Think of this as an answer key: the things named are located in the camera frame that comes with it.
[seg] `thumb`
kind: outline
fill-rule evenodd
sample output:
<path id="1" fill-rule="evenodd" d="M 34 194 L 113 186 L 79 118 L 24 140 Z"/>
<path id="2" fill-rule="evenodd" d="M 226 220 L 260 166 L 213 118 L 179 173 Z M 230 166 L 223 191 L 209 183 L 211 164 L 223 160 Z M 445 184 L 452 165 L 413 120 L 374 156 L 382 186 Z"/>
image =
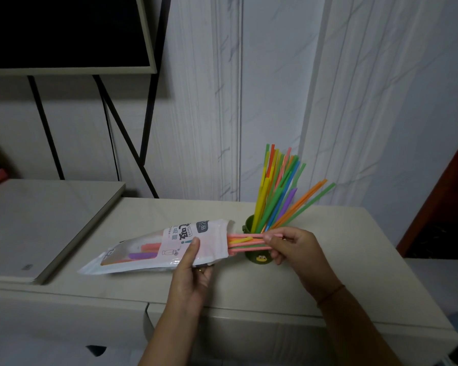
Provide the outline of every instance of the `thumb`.
<path id="1" fill-rule="evenodd" d="M 263 234 L 263 240 L 267 245 L 275 250 L 278 250 L 284 256 L 288 256 L 288 254 L 292 251 L 292 247 L 288 241 L 284 241 L 269 232 Z"/>
<path id="2" fill-rule="evenodd" d="M 193 261 L 197 256 L 198 250 L 200 248 L 200 239 L 193 238 L 189 247 L 187 248 L 185 254 L 183 254 L 182 260 L 178 263 L 178 267 L 181 269 L 190 268 L 193 265 Z"/>

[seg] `white floor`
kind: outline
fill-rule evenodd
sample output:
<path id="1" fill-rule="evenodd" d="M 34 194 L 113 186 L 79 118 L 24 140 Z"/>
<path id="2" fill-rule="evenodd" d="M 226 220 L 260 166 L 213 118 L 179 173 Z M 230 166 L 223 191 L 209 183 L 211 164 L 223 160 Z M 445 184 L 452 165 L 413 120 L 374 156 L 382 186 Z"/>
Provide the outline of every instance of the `white floor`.
<path id="1" fill-rule="evenodd" d="M 94 357 L 87 348 L 77 344 L 0 334 L 0 366 L 136 366 L 142 351 L 107 348 L 102 356 Z M 191 365 L 263 366 L 220 360 L 195 360 Z"/>

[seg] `green cup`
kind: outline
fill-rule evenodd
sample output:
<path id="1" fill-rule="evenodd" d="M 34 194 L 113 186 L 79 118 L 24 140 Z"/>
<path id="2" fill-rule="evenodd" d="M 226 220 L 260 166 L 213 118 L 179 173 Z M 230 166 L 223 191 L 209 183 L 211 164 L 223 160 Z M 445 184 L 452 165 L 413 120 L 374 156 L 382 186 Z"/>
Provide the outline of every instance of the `green cup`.
<path id="1" fill-rule="evenodd" d="M 252 214 L 246 219 L 246 223 L 243 226 L 243 232 L 245 234 L 251 233 L 251 227 L 253 226 L 254 215 Z M 269 250 L 257 250 L 253 252 L 244 252 L 246 258 L 256 264 L 268 264 L 273 261 L 273 258 L 269 254 Z"/>

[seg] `hand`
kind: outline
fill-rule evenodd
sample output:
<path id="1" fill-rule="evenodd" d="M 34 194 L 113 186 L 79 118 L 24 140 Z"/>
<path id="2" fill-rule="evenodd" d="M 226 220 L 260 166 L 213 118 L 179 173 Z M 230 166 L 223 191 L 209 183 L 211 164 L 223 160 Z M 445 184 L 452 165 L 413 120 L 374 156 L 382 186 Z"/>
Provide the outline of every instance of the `hand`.
<path id="1" fill-rule="evenodd" d="M 285 240 L 273 234 L 283 234 Z M 327 262 L 313 233 L 295 227 L 279 227 L 263 234 L 276 264 L 287 258 L 304 288 L 319 302 L 336 290 L 341 282 Z"/>
<path id="2" fill-rule="evenodd" d="M 167 309 L 181 310 L 196 317 L 204 307 L 212 275 L 212 266 L 200 269 L 192 267 L 199 248 L 200 239 L 193 238 L 173 273 L 166 303 Z"/>

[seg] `blue straw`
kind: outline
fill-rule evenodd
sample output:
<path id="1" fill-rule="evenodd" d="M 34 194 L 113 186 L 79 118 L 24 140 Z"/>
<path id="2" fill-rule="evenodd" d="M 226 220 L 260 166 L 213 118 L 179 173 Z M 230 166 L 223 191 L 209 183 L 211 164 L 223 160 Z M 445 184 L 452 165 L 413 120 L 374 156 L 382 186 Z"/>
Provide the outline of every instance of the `blue straw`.
<path id="1" fill-rule="evenodd" d="M 285 198 L 285 194 L 287 194 L 287 190 L 290 186 L 290 182 L 292 181 L 293 176 L 295 176 L 295 172 L 297 172 L 298 165 L 300 164 L 300 161 L 298 160 L 295 165 L 293 166 L 292 173 L 290 173 L 290 177 L 287 179 L 287 183 L 285 184 L 285 189 L 282 192 L 282 195 L 280 196 L 280 199 L 278 200 L 278 204 L 275 206 L 275 209 L 273 209 L 273 212 L 271 216 L 269 217 L 268 224 L 266 225 L 265 231 L 268 231 L 271 225 L 273 225 L 273 222 L 275 221 L 275 217 L 278 213 L 278 209 L 280 209 L 280 205 Z"/>

